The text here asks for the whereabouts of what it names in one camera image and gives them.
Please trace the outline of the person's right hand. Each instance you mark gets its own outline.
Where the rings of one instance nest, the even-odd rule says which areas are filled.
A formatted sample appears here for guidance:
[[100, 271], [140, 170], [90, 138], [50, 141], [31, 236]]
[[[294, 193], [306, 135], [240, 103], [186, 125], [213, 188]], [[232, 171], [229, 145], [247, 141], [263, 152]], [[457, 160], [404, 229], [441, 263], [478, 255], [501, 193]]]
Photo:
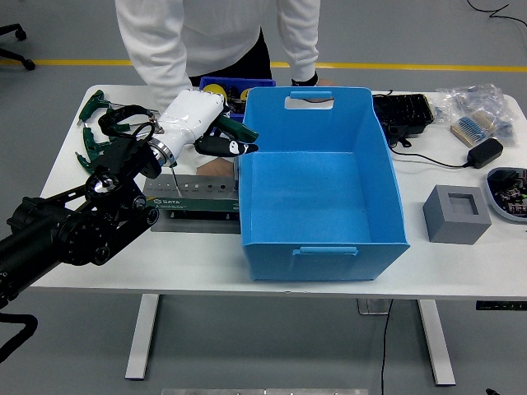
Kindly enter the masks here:
[[196, 174], [209, 177], [233, 177], [234, 165], [231, 161], [216, 158], [197, 168]]

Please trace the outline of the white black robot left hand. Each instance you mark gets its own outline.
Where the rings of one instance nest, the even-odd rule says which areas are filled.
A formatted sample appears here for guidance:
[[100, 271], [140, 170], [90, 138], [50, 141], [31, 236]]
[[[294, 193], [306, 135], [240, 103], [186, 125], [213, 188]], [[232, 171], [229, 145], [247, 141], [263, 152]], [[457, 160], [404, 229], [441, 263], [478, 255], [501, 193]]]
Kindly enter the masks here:
[[175, 163], [186, 146], [205, 156], [236, 157], [256, 152], [258, 133], [226, 116], [225, 98], [206, 91], [181, 91], [158, 120], [162, 133], [151, 144]]

